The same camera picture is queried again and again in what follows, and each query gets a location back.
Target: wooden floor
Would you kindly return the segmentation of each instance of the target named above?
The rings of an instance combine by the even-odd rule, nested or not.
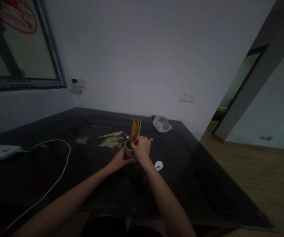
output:
[[[280,233],[238,230],[228,237],[284,237],[284,151],[222,144],[210,124],[201,143],[280,229]]]

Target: electrical outlet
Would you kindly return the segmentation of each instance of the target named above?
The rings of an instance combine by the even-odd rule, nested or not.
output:
[[[271,141],[272,137],[260,136],[259,139],[262,139],[262,140],[265,140],[265,141]]]
[[[194,102],[194,95],[181,93],[179,100],[193,103]]]
[[[72,89],[73,92],[82,91],[82,89],[80,89],[78,83],[74,83],[74,84],[71,84],[69,86],[70,86],[70,88]]]
[[[77,83],[78,83],[80,88],[86,88],[86,81],[85,80],[77,79]]]

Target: person's left hand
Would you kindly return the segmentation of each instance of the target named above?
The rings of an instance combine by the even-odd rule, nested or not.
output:
[[[110,163],[106,166],[110,170],[111,173],[121,169],[123,166],[131,163],[134,159],[124,160],[125,146],[121,148],[121,150],[114,156],[114,158],[110,161]]]

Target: plastic bag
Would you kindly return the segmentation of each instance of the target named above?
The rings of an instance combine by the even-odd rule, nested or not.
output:
[[[156,116],[154,118],[153,125],[159,132],[167,132],[172,129],[172,126],[168,123],[168,120],[161,116]]]

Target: wooden chopstick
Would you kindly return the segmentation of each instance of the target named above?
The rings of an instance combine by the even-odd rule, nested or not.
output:
[[[140,135],[141,126],[142,126],[142,120],[140,120],[140,119],[133,119],[132,132],[134,133],[135,138],[137,138]],[[131,134],[130,144],[132,142],[133,142],[133,134]]]
[[[135,119],[133,119],[132,131],[133,131],[133,129],[134,129],[134,122],[135,122]],[[133,134],[131,134],[130,144],[132,143],[132,141],[133,141]]]
[[[140,132],[141,132],[141,126],[142,126],[142,120],[141,120],[141,123],[140,123],[140,128],[139,128],[138,136],[140,135]]]

